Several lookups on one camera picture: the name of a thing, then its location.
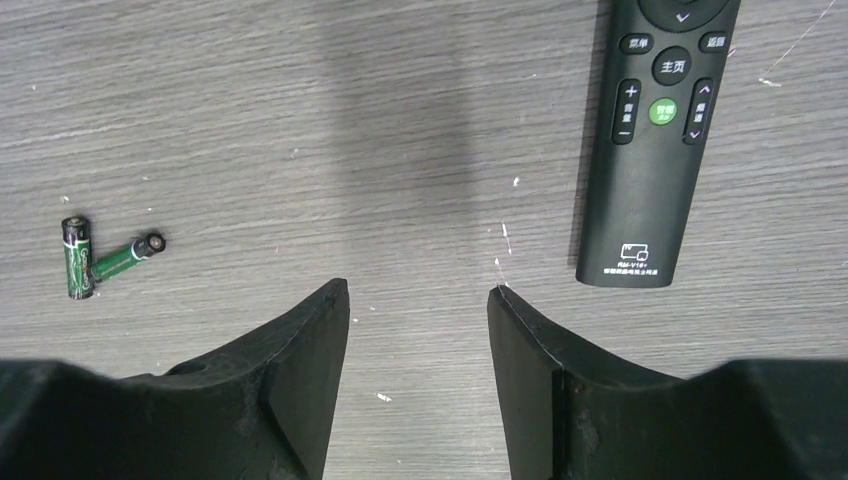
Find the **navigation button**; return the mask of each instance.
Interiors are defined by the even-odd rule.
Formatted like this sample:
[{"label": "navigation button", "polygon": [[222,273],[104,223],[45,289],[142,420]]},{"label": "navigation button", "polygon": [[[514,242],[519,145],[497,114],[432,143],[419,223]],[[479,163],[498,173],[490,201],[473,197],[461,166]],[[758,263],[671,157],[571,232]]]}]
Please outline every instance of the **navigation button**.
[{"label": "navigation button", "polygon": [[729,0],[638,0],[645,18],[667,32],[690,32],[716,17]]},{"label": "navigation button", "polygon": [[618,86],[615,101],[615,119],[612,125],[612,141],[618,145],[627,145],[633,141],[636,132],[636,116],[639,113],[639,97],[642,95],[642,82],[627,79]]},{"label": "navigation button", "polygon": [[728,47],[727,34],[724,32],[710,32],[701,37],[698,47],[704,53],[723,53]]},{"label": "navigation button", "polygon": [[695,83],[692,101],[689,103],[689,116],[686,118],[686,130],[683,143],[697,145],[704,142],[707,134],[707,121],[712,112],[715,99],[715,84],[711,78],[702,78]]},{"label": "navigation button", "polygon": [[663,50],[654,60],[654,79],[670,87],[682,82],[692,68],[692,56],[683,47]]},{"label": "navigation button", "polygon": [[631,33],[621,39],[619,48],[625,55],[642,55],[654,48],[654,37],[647,33]]}]

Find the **remote control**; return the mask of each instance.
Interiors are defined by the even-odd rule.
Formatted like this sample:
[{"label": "remote control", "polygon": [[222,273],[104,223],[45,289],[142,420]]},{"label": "remote control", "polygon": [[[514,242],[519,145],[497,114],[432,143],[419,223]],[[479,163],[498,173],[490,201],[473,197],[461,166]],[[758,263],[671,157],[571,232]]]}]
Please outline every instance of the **remote control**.
[{"label": "remote control", "polygon": [[740,0],[613,0],[577,280],[671,284]]}]

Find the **volume button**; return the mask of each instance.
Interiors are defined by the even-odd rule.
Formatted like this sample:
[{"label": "volume button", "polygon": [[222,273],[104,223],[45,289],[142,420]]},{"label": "volume button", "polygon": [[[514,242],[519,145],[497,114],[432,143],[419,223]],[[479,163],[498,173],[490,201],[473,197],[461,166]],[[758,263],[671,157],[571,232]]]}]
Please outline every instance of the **volume button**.
[{"label": "volume button", "polygon": [[639,80],[628,78],[618,85],[618,95],[615,100],[615,119],[612,125],[613,143],[627,145],[633,141],[641,95],[642,82]]}]

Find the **wooden surface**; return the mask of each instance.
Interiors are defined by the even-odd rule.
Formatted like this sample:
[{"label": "wooden surface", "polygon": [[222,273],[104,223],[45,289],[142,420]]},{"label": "wooden surface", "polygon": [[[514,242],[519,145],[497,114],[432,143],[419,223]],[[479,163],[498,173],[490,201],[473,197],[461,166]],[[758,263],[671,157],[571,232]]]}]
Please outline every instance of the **wooden surface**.
[{"label": "wooden surface", "polygon": [[[161,373],[345,277],[325,478],[374,480],[508,478],[504,279],[671,374],[846,356],[848,1],[826,7],[743,2],[675,283],[622,291],[571,257],[595,1],[7,0],[0,353]],[[168,250],[74,303],[73,213],[97,254],[148,228]]]}]

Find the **aa battery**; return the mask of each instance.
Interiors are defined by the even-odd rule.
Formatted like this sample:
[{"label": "aa battery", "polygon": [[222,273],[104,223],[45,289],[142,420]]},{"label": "aa battery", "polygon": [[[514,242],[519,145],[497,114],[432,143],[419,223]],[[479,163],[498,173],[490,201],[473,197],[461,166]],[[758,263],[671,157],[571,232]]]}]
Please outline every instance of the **aa battery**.
[{"label": "aa battery", "polygon": [[108,280],[163,250],[165,238],[158,233],[148,233],[92,265],[91,277],[98,283]]},{"label": "aa battery", "polygon": [[65,244],[65,271],[68,296],[82,300],[94,294],[91,281],[91,230],[88,220],[70,217],[62,220],[62,242]]}]

